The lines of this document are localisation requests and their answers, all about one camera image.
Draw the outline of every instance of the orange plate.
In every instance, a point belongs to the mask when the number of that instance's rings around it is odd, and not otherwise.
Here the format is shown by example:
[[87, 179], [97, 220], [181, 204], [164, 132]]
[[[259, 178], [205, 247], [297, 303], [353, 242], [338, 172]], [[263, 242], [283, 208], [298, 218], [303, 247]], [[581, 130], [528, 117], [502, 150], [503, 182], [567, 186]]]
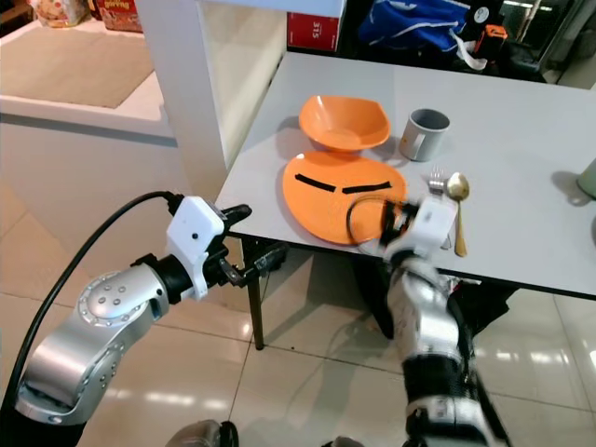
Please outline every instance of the orange plate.
[[381, 104], [346, 96], [313, 96], [300, 112], [300, 127], [334, 151], [361, 151], [383, 144], [391, 125]]
[[[362, 186], [367, 191], [358, 192]], [[351, 154], [313, 151], [288, 163], [283, 173], [283, 195], [293, 216], [310, 233], [351, 245], [354, 241], [347, 233], [345, 217], [354, 200], [366, 195], [403, 200], [406, 182], [384, 163]], [[381, 236], [382, 210], [382, 201], [365, 201], [354, 208], [352, 231], [358, 243]]]

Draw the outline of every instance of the black table leg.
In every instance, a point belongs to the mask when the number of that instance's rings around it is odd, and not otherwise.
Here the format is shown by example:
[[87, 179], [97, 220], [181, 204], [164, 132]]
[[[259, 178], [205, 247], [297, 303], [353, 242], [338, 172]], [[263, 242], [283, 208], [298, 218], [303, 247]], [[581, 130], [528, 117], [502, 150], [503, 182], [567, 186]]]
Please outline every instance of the black table leg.
[[[242, 238], [242, 257], [244, 263], [250, 261], [252, 255], [258, 248], [258, 242], [255, 239]], [[263, 335], [263, 313], [261, 311], [261, 286], [259, 278], [251, 281], [247, 285], [249, 290], [249, 303], [251, 304], [252, 333], [254, 334], [254, 346], [258, 351], [264, 348]]]

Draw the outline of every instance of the cardboard box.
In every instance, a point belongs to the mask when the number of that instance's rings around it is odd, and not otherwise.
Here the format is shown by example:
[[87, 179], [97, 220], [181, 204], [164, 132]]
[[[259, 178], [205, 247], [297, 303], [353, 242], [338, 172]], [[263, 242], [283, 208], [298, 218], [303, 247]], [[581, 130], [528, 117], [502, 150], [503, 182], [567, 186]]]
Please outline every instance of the cardboard box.
[[335, 51], [340, 31], [336, 17], [288, 13], [288, 47]]

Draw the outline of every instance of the gold spoon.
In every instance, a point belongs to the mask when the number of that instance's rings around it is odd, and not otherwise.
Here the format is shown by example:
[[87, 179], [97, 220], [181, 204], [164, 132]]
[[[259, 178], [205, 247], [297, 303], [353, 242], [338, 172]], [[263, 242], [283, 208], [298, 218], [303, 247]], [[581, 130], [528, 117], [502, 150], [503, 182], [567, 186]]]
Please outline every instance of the gold spoon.
[[447, 196], [457, 202], [457, 233], [455, 236], [455, 254], [457, 256], [467, 256], [466, 241], [462, 229], [462, 200], [469, 196], [469, 183], [467, 178], [461, 172], [452, 175], [445, 184]]

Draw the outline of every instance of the gray cup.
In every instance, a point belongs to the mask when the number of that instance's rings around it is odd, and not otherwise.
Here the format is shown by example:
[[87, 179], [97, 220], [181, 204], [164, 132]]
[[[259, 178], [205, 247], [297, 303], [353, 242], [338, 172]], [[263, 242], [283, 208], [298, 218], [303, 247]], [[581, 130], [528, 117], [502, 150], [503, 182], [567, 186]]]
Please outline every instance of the gray cup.
[[433, 158], [439, 153], [449, 125], [449, 118], [441, 112], [432, 109], [414, 110], [403, 131], [400, 152], [413, 161]]

